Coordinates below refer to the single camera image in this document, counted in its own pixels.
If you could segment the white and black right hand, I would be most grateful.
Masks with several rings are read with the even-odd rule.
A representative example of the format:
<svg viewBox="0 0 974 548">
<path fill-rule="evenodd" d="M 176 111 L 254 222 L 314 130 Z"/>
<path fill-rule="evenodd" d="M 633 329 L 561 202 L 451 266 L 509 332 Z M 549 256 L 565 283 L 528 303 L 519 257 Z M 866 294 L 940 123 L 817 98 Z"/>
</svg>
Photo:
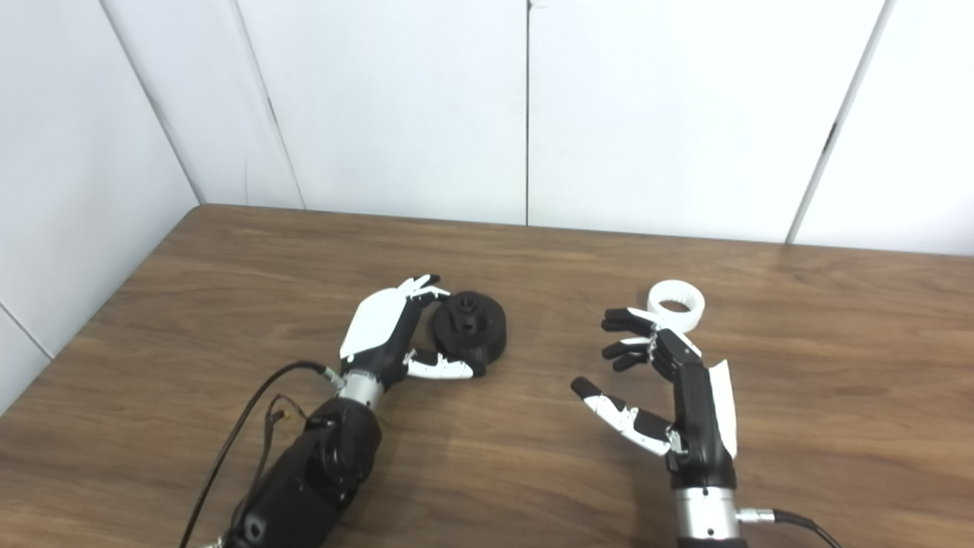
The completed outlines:
<svg viewBox="0 0 974 548">
<path fill-rule="evenodd" d="M 664 459 L 679 547 L 747 546 L 735 506 L 735 410 L 726 367 L 707 368 L 685 333 L 646 310 L 610 308 L 601 326 L 629 333 L 602 351 L 613 370 L 648 364 L 671 383 L 674 419 L 629 406 L 587 378 L 575 378 L 571 389 L 616 433 Z"/>
</svg>

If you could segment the white and black left hand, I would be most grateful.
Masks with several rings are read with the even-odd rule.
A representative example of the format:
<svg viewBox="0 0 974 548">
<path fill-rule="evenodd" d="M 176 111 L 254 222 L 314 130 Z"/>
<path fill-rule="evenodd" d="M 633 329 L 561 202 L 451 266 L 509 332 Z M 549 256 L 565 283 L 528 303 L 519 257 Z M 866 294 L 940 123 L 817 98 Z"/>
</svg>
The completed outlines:
<svg viewBox="0 0 974 548">
<path fill-rule="evenodd" d="M 435 274 L 407 278 L 359 303 L 339 349 L 343 385 L 338 397 L 375 412 L 383 396 L 406 377 L 446 381 L 484 377 L 483 363 L 418 349 L 412 343 L 424 309 L 452 296 L 436 285 L 439 280 Z"/>
</svg>

